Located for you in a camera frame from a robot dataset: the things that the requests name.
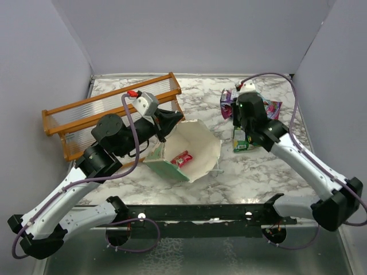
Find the green paper bag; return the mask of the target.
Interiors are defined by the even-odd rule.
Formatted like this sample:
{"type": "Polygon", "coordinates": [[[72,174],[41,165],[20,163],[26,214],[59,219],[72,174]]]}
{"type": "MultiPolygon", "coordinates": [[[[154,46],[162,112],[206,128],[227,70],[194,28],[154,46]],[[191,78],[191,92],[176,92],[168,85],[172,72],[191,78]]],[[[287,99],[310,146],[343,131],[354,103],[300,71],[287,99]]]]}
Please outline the green paper bag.
{"type": "Polygon", "coordinates": [[[163,179],[193,183],[210,172],[223,172],[218,165],[221,143],[203,121],[185,120],[143,162],[163,179]]]}

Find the small red snack packet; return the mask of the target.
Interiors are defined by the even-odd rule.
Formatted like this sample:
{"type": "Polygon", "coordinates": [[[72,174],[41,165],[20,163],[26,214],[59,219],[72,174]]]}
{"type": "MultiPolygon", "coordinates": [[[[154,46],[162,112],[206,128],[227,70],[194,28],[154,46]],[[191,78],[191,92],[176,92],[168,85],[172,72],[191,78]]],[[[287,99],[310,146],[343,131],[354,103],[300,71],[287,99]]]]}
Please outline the small red snack packet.
{"type": "Polygon", "coordinates": [[[171,160],[171,164],[177,166],[178,168],[181,168],[185,164],[189,163],[192,159],[193,159],[193,157],[186,150],[186,151],[182,152],[181,154],[177,155],[176,157],[174,157],[171,160]]]}

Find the purple white snack bag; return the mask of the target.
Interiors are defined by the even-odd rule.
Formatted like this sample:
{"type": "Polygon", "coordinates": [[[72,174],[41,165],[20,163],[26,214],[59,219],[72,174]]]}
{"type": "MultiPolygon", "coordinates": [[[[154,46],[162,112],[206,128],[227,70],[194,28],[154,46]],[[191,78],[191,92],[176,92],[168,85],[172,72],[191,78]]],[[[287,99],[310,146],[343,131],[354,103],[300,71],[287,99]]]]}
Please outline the purple white snack bag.
{"type": "Polygon", "coordinates": [[[230,119],[232,115],[232,104],[236,102],[238,91],[234,89],[223,89],[220,97],[221,115],[224,120],[230,119]]]}

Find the green skittles snack bag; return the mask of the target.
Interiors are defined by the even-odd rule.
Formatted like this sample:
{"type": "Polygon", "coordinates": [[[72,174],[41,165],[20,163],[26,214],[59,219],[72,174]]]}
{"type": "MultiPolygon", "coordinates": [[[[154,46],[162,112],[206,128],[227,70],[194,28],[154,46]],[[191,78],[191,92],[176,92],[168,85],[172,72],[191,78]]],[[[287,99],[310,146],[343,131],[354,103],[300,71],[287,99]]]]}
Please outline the green skittles snack bag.
{"type": "Polygon", "coordinates": [[[234,153],[241,153],[258,148],[257,144],[250,143],[250,138],[240,127],[233,127],[232,144],[234,153]]]}

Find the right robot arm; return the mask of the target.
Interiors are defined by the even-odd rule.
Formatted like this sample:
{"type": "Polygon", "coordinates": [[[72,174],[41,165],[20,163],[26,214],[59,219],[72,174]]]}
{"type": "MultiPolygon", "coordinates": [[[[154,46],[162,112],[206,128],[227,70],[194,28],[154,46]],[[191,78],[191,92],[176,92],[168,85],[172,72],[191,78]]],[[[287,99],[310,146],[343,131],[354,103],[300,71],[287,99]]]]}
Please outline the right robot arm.
{"type": "Polygon", "coordinates": [[[286,162],[316,193],[306,197],[281,195],[263,210],[268,223],[276,224],[283,217],[306,218],[328,231],[336,231],[358,210],[362,182],[356,177],[348,179],[331,169],[291,135],[285,124],[269,119],[263,99],[256,92],[237,97],[233,120],[251,142],[286,162]]]}

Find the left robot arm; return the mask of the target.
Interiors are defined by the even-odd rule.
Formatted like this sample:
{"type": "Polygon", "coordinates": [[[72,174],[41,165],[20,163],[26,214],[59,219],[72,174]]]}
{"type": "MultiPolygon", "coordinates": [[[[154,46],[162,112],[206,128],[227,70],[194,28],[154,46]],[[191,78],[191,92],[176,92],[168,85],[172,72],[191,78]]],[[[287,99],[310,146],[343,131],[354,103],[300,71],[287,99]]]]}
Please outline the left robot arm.
{"type": "Polygon", "coordinates": [[[114,113],[101,117],[92,129],[95,142],[78,158],[65,179],[33,210],[14,214],[7,220],[16,234],[11,248],[13,258],[43,260],[76,234],[95,226],[137,221],[118,196],[108,197],[90,210],[71,213],[77,202],[105,181],[132,173],[139,162],[139,146],[154,135],[165,139],[183,114],[158,108],[151,116],[137,121],[131,115],[127,118],[129,125],[114,113]]]}

